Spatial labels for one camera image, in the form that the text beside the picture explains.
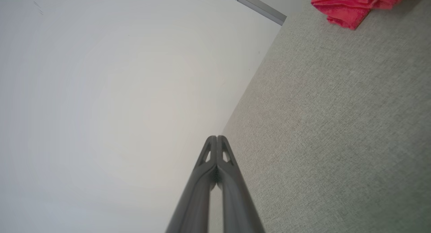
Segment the gray carpet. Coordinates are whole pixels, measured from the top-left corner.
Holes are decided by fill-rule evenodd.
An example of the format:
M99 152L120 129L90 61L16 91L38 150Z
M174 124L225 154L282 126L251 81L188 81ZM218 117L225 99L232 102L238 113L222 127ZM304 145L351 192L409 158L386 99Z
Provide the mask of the gray carpet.
M431 232L431 0L355 31L305 4L223 134L268 233Z

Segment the dark gray metal frame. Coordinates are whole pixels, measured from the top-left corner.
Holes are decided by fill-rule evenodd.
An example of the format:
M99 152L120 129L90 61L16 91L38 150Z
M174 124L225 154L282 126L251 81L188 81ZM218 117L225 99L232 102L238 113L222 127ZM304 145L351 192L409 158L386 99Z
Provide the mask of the dark gray metal frame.
M203 146L166 233L208 232L209 192L216 184L223 193L225 233L265 232L228 140L213 135Z
M271 19L272 21L280 25L283 25L283 23L286 20L286 15L273 9L272 7L268 6L267 4L263 3L260 0L236 0L236 1L244 4L245 6L248 6L254 11L262 14L263 16Z

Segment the pink towel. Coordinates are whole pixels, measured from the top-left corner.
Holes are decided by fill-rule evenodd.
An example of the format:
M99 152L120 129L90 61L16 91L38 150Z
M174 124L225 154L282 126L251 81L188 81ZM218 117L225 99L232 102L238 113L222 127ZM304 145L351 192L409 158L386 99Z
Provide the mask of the pink towel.
M356 29L373 9L391 9L401 0L311 0L317 10L328 15L330 23Z

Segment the white wall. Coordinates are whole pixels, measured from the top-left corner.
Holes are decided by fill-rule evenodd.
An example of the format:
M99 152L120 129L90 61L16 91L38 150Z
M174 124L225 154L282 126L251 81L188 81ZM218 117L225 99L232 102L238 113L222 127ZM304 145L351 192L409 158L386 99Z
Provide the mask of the white wall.
M0 232L163 232L279 29L234 0L0 0Z

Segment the gray baseboard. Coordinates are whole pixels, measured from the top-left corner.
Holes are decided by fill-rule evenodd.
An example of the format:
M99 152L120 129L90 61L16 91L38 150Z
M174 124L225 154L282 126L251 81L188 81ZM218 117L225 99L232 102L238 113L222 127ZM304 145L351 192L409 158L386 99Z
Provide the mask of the gray baseboard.
M280 25L283 25L283 23L286 20L286 16L284 14L273 9L272 7L268 6L267 4L263 3L260 0L236 0L236 1L244 4L245 6L248 6L254 11L262 14L263 16L271 19L272 21Z

